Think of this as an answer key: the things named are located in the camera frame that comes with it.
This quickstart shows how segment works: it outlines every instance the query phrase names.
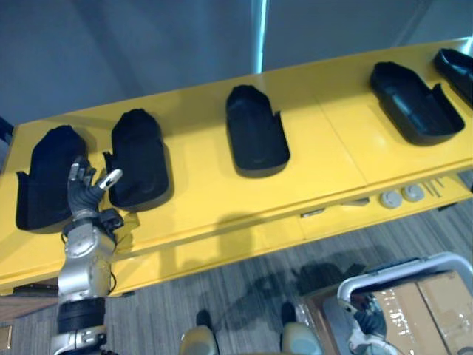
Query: black tray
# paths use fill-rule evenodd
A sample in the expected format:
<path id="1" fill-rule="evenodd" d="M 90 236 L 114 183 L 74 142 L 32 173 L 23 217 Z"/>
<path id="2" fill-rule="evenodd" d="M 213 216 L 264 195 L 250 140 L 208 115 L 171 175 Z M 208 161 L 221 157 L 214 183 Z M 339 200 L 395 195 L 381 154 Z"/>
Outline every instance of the black tray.
<path id="1" fill-rule="evenodd" d="M 377 63 L 370 83 L 383 110 L 413 144 L 437 144 L 465 127 L 440 84 L 431 90 L 406 67 L 392 62 Z"/>
<path id="2" fill-rule="evenodd" d="M 457 50 L 442 49 L 435 56 L 434 64 L 473 106 L 473 58 Z"/>
<path id="3" fill-rule="evenodd" d="M 262 178 L 284 169 L 290 153 L 279 113 L 255 87 L 234 87 L 228 96 L 227 133 L 239 174 Z"/>
<path id="4" fill-rule="evenodd" d="M 54 232 L 71 216 L 67 177 L 77 156 L 86 156 L 84 140 L 71 126 L 51 129 L 31 154 L 30 174 L 17 172 L 16 226 L 25 231 Z"/>
<path id="5" fill-rule="evenodd" d="M 104 152 L 107 172 L 123 177 L 109 190 L 110 202 L 129 211 L 144 211 L 172 195 L 169 154 L 156 120 L 144 109 L 122 115 L 112 130 L 113 155 Z"/>

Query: robotic arm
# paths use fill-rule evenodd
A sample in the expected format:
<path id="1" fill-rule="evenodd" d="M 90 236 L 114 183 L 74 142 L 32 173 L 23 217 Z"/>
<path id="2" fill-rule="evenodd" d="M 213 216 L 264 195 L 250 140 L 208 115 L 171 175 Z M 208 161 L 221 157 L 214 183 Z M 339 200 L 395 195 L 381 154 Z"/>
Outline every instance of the robotic arm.
<path id="1" fill-rule="evenodd" d="M 123 225 L 123 219 L 114 209 L 99 212 L 98 204 L 123 173 L 116 169 L 92 185 L 94 174 L 83 157 L 69 172 L 72 222 L 63 230 L 66 261 L 58 277 L 58 329 L 51 342 L 52 355 L 113 355 L 101 346 L 106 343 L 103 319 L 116 246 L 113 231 Z"/>

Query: cardboard box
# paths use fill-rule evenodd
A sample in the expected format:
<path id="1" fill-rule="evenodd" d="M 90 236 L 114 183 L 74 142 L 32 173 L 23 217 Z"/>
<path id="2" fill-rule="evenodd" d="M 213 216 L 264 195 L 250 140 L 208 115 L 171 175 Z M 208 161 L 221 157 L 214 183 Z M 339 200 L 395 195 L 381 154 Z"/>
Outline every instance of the cardboard box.
<path id="1" fill-rule="evenodd" d="M 429 309 L 414 282 L 373 294 L 384 313 L 388 342 L 403 354 L 447 354 Z"/>
<path id="2" fill-rule="evenodd" d="M 336 299 L 338 285 L 322 289 L 305 297 L 305 304 L 310 312 L 317 337 L 324 349 L 324 354 L 340 355 L 336 339 L 330 328 L 330 321 L 324 313 L 324 302 L 330 299 Z"/>
<path id="3" fill-rule="evenodd" d="M 451 354 L 473 347 L 473 299 L 456 271 L 417 282 Z"/>

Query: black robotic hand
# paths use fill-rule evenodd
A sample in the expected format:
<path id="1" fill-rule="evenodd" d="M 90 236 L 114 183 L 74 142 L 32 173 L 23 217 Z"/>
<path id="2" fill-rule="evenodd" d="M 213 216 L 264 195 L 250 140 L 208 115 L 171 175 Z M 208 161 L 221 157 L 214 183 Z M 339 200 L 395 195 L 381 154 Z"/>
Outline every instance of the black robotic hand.
<path id="1" fill-rule="evenodd" d="M 98 204 L 105 191 L 112 187 L 122 176 L 116 169 L 92 185 L 96 170 L 84 157 L 78 157 L 71 165 L 67 181 L 67 200 L 74 220 L 98 216 Z"/>

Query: yellow shelf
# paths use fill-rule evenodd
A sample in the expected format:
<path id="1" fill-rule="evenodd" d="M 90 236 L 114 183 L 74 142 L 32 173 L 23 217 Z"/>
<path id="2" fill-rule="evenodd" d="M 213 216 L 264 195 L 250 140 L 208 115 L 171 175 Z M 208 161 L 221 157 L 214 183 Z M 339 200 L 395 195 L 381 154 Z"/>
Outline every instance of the yellow shelf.
<path id="1" fill-rule="evenodd" d="M 383 207 L 379 203 L 379 196 L 376 195 L 371 197 L 366 206 L 330 206 L 321 214 L 312 217 L 286 217 L 117 261 L 113 265 L 118 281 L 114 295 L 308 241 L 406 217 L 472 196 L 456 175 L 442 177 L 440 181 L 444 187 L 436 187 L 441 197 L 431 196 L 424 190 L 423 200 L 416 203 L 403 200 L 402 205 L 396 209 Z"/>
<path id="2" fill-rule="evenodd" d="M 455 93 L 446 79 L 435 69 L 432 59 L 441 47 L 455 47 L 452 43 L 398 48 L 365 53 L 363 61 L 356 55 L 316 62 L 304 67 L 321 109 L 337 135 L 347 147 L 360 173 L 368 183 L 393 180 L 399 175 L 412 175 L 420 170 L 446 168 L 455 155 L 456 164 L 471 163 L 473 156 L 472 108 Z M 453 103 L 466 124 L 455 139 L 434 146 L 415 146 L 401 136 L 384 114 L 379 100 L 372 93 L 369 78 L 379 61 L 394 61 L 414 71 L 429 87 L 442 84 L 446 96 Z M 334 80 L 333 73 L 339 80 Z"/>
<path id="3" fill-rule="evenodd" d="M 430 84 L 444 82 L 431 68 L 433 55 L 441 47 L 461 48 L 465 43 L 447 41 L 351 55 L 16 127 L 0 175 L 0 288 L 54 277 L 64 262 L 59 233 L 33 234 L 15 225 L 16 172 L 28 171 L 31 151 L 49 129 L 70 124 L 85 139 L 89 160 L 100 171 L 102 152 L 111 149 L 110 132 L 124 112 L 144 108 L 156 117 L 169 148 L 174 196 L 147 212 L 120 211 L 126 226 L 117 232 L 117 258 L 132 266 L 130 258 L 181 246 L 195 255 L 192 250 L 198 248 L 194 243 L 199 239 L 216 238 L 216 243 L 224 233 L 271 228 L 257 225 L 279 223 L 311 209 L 471 168 L 473 111 L 448 85 L 443 88 L 466 128 L 438 146 L 416 147 L 400 139 L 367 84 L 373 64 L 387 59 L 418 70 Z M 225 131 L 225 100 L 238 84 L 253 84 L 267 93 L 273 109 L 282 113 L 291 156 L 287 167 L 272 177 L 243 178 L 233 166 Z M 105 200 L 101 208 L 109 207 Z M 280 238 L 281 243 L 294 244 L 289 235 Z M 273 249 L 257 250 L 261 254 Z"/>

